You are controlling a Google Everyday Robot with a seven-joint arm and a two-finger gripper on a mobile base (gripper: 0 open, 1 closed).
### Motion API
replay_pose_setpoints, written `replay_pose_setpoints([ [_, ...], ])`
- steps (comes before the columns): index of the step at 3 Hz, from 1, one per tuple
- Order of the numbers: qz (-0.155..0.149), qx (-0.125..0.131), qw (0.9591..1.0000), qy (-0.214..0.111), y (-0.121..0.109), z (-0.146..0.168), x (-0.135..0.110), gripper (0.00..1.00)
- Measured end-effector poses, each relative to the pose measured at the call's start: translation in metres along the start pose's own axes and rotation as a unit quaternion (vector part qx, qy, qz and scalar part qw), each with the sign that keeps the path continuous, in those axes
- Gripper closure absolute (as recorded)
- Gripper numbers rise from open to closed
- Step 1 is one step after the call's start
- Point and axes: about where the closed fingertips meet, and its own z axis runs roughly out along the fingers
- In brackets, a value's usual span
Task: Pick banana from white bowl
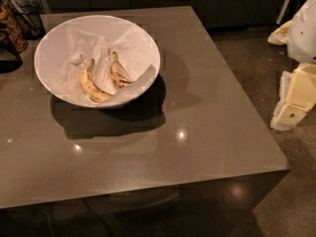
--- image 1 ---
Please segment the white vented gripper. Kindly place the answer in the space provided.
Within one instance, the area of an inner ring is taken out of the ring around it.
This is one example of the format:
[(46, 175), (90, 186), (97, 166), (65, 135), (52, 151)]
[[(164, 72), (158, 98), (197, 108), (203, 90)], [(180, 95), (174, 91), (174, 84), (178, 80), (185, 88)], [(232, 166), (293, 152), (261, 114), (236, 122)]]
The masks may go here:
[(306, 0), (291, 21), (273, 31), (268, 43), (287, 44), (288, 56), (300, 62), (280, 77), (279, 101), (271, 128), (285, 131), (297, 126), (316, 105), (316, 0)]

